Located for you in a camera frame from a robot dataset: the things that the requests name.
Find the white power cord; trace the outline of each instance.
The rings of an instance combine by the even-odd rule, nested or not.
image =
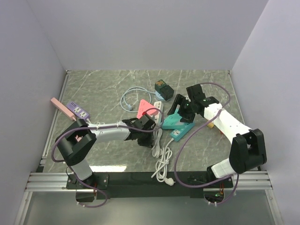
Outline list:
[[[167,172],[168,172],[168,164],[169,160],[172,156],[172,151],[169,148],[169,144],[174,141],[172,138],[168,144],[162,149],[161,158],[156,162],[155,169],[156,171],[152,174],[151,178],[153,178],[156,175],[156,178],[159,182],[165,182],[166,184],[173,186],[175,181],[172,178],[167,178]]]
[[[161,156],[161,154],[163,153],[163,151],[159,145],[162,134],[163,134],[163,130],[161,128],[153,133],[155,142],[154,142],[154,146],[152,148],[152,156],[155,158],[159,158],[159,156]]]

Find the pink triangular object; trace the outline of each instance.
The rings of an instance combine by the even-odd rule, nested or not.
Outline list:
[[[143,115],[143,112],[146,111],[147,109],[150,109],[150,108],[155,108],[153,105],[151,105],[149,102],[147,102],[146,100],[142,99],[140,101],[140,105],[139,105],[139,110],[137,111],[137,118],[141,118],[142,115]],[[147,111],[147,114],[149,115],[156,115],[158,114],[158,111],[155,110],[155,109],[151,109],[149,111]]]

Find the white power strip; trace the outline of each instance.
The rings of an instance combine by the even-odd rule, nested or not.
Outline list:
[[[158,102],[154,103],[154,107],[159,109],[160,111],[163,111],[164,104],[161,101],[158,101]],[[154,121],[155,121],[156,125],[160,125],[160,123],[161,123],[161,114],[160,113],[158,113],[154,116]]]

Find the gray marble tabletop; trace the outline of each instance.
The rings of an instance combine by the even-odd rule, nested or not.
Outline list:
[[[74,101],[91,115],[91,122],[115,123],[122,119],[136,116],[136,113],[126,112],[120,107],[122,94],[130,87],[142,86],[154,91],[154,83],[163,79],[178,93],[186,96],[186,87],[201,82],[216,82],[224,86],[231,94],[232,100],[226,107],[240,122],[243,122],[237,98],[233,89],[230,75],[227,70],[96,70],[96,71],[71,71],[67,75],[67,83],[62,97],[62,103]],[[213,85],[203,85],[206,96],[214,96],[221,103],[227,100],[226,93]],[[145,92],[132,92],[127,94],[127,102],[137,110],[141,99],[149,100]],[[170,109],[173,99],[164,102],[164,115]],[[179,142],[172,142],[170,148],[173,156],[168,166],[173,171],[175,156],[180,147],[197,127],[206,120],[200,115],[195,118],[195,127]],[[52,139],[48,149],[53,145],[55,138],[72,123],[64,114],[59,112],[52,130]],[[171,130],[164,130],[161,146],[170,139]],[[179,171],[203,171],[206,167],[217,163],[229,156],[230,142],[214,127],[205,127],[199,131],[185,146],[179,161]],[[62,158],[59,151],[55,152],[56,158]],[[155,171],[156,158],[152,156],[151,149],[139,146],[137,141],[111,141],[97,143],[87,155],[87,161],[92,170],[99,172],[152,172]],[[45,173],[64,172],[66,165],[54,163],[48,153]]]

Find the black mounting bracket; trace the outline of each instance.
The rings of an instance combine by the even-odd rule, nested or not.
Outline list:
[[[175,182],[173,186],[169,186],[164,182],[158,182],[156,178],[151,178],[153,172],[95,172],[95,180],[97,187],[104,190],[109,198],[125,198],[125,197],[172,197],[172,196],[190,196],[191,198],[204,198],[203,188],[187,188]],[[198,172],[177,172],[181,181],[189,185],[200,185],[210,182],[206,171]],[[168,178],[176,181],[174,172],[167,173]],[[67,182],[67,189],[86,189],[73,175],[70,175]],[[232,188],[231,179],[226,179],[207,186],[205,188],[219,188],[223,183],[225,188]],[[78,192],[80,197],[78,201],[91,202],[94,197],[91,192],[84,195]],[[104,199],[102,194],[97,195],[97,199]]]

